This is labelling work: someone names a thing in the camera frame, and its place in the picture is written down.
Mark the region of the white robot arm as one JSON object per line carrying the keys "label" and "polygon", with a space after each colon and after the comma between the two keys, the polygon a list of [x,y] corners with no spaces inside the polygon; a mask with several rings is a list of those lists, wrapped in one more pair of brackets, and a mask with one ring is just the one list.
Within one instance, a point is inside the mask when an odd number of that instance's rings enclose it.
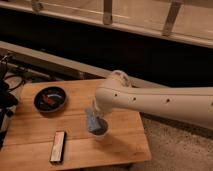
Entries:
{"label": "white robot arm", "polygon": [[99,116],[124,108],[213,130],[213,87],[134,88],[125,72],[115,70],[97,87],[93,107]]}

